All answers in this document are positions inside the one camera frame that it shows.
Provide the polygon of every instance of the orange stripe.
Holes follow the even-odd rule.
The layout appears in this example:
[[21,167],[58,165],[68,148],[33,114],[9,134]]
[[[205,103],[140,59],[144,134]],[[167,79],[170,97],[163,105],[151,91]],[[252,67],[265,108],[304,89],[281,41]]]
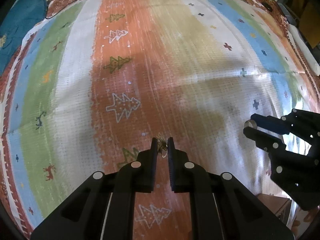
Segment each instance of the orange stripe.
[[[158,26],[150,16],[148,0],[103,0],[96,23],[96,37],[92,69],[92,125],[96,130],[96,143],[106,162],[105,172],[117,171],[117,164],[124,161],[122,148],[133,152],[132,148],[145,150],[150,147],[151,138],[158,132],[168,138],[175,135],[182,140],[179,132],[182,129],[179,109],[171,102],[181,95],[179,87],[172,82],[174,68],[166,54]],[[125,17],[110,22],[110,15],[125,14]],[[110,30],[125,30],[127,35],[109,43]],[[110,57],[130,57],[131,61],[120,70],[110,73],[103,66],[110,63]],[[129,98],[141,101],[140,107],[116,122],[113,111],[106,112],[106,107],[113,104],[112,93],[120,98],[125,93]],[[135,222],[134,236],[145,236],[145,239],[187,239],[191,230],[188,194],[174,194],[169,184],[167,159],[159,156],[155,187],[151,195],[137,194],[135,217],[141,216],[139,204],[150,209],[150,204],[158,208],[171,209],[168,218],[163,219],[161,226],[155,222],[148,229],[145,222]]]

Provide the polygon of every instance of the blue stripe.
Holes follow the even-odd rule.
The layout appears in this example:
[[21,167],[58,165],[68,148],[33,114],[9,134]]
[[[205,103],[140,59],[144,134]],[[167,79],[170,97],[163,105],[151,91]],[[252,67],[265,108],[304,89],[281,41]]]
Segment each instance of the blue stripe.
[[28,87],[30,69],[33,65],[34,60],[36,59],[41,40],[45,37],[53,22],[54,20],[48,22],[36,33],[36,36],[31,42],[28,52],[23,59],[18,80],[13,93],[12,105],[9,115],[9,132],[7,135],[10,146],[11,165],[16,189],[21,198],[21,202],[26,209],[25,211],[28,220],[34,228],[37,227],[44,218],[42,217],[41,211],[29,185],[28,173],[24,165],[24,159],[20,145],[21,134],[19,132],[19,127],[22,118],[24,95]]
[[[271,76],[271,81],[276,89],[277,96],[281,102],[282,110],[292,108],[290,89],[288,86],[288,80],[286,79],[286,70],[283,66],[283,59],[280,58],[280,53],[274,51],[274,48],[266,41],[264,37],[247,23],[236,10],[228,5],[226,0],[207,0],[211,3],[217,10],[224,15],[232,24],[242,33],[245,39],[249,42],[254,52],[257,54],[262,66],[269,72]],[[256,38],[253,38],[250,34],[254,33]],[[287,91],[288,98],[285,98],[284,92]]]

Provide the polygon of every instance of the red patterned border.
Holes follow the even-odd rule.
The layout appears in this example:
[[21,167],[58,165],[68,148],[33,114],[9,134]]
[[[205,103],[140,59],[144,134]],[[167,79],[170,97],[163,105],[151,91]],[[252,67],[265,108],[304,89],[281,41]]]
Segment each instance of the red patterned border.
[[[4,72],[2,73],[2,76],[0,77],[0,92],[1,92],[0,93],[0,101],[1,101],[1,103],[4,100],[4,94],[5,94],[5,89],[7,87],[7,84],[8,84],[10,70],[12,69],[12,66],[13,66],[15,59],[19,55],[20,50],[21,50],[21,46],[13,54],[13,56],[10,59],[9,64],[7,65]],[[14,217],[11,213],[11,210],[10,210],[10,204],[9,204],[8,195],[7,195],[7,187],[4,182],[4,171],[2,169],[2,166],[0,167],[0,183],[1,183],[1,185],[0,185],[0,201],[4,205],[4,208],[6,209],[7,213],[9,214],[11,220],[18,227],[18,224],[16,223],[16,220],[14,219]]]
[[13,97],[14,88],[15,88],[15,85],[16,85],[16,82],[18,79],[18,74],[21,69],[22,60],[25,57],[25,55],[27,54],[27,51],[29,49],[31,42],[33,41],[34,36],[35,36],[35,34],[31,35],[31,37],[27,41],[27,44],[23,48],[22,53],[20,54],[19,60],[13,70],[12,80],[9,85],[8,98],[7,98],[6,106],[4,109],[4,126],[3,126],[3,134],[1,137],[2,144],[3,144],[3,150],[4,150],[5,168],[7,171],[7,176],[9,177],[8,180],[9,180],[9,184],[10,184],[10,191],[12,192],[12,197],[15,200],[16,207],[18,209],[19,219],[20,219],[21,225],[23,227],[23,234],[27,238],[30,238],[30,234],[32,233],[33,229],[28,222],[28,218],[27,218],[27,216],[24,212],[24,209],[21,205],[21,202],[20,202],[20,199],[18,196],[18,192],[15,187],[12,168],[11,168],[11,164],[10,164],[11,162],[10,162],[10,153],[9,153],[9,148],[8,148],[9,146],[8,146],[8,141],[7,141],[6,135],[7,135],[8,127],[9,127],[9,115],[10,115],[10,109],[11,109],[11,104],[12,104],[12,97]]
[[305,71],[305,74],[307,75],[312,87],[313,87],[313,91],[314,93],[316,94],[316,97],[317,97],[317,103],[318,105],[320,104],[320,98],[319,98],[319,95],[317,93],[317,90],[316,90],[316,87],[314,86],[313,84],[313,80],[315,81],[318,89],[320,87],[320,79],[319,77],[317,77],[315,74],[313,74],[313,70],[310,68],[310,65],[308,63],[308,61],[306,60],[305,56],[303,55],[303,53],[301,52],[298,44],[295,44],[296,47],[297,47],[297,50],[294,48],[293,44],[291,43],[291,40],[289,39],[289,34],[288,34],[288,31],[286,31],[286,35],[285,37],[287,38],[287,40],[289,41],[290,45],[291,45],[291,48],[293,49],[294,53],[296,54],[296,57],[298,58],[301,66],[303,67],[304,71]]

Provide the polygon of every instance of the blue pillow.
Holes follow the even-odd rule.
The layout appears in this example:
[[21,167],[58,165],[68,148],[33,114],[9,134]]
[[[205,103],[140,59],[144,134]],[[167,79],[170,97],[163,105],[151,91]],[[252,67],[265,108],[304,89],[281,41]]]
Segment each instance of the blue pillow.
[[47,13],[46,0],[18,0],[0,26],[0,75],[27,32]]

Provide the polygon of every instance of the wooden furniture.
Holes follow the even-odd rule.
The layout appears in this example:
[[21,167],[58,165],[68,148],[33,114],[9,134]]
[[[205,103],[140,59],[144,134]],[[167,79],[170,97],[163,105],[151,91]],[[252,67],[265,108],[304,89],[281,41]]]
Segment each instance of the wooden furniture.
[[292,200],[266,194],[258,194],[257,198],[271,210],[284,224],[287,224]]

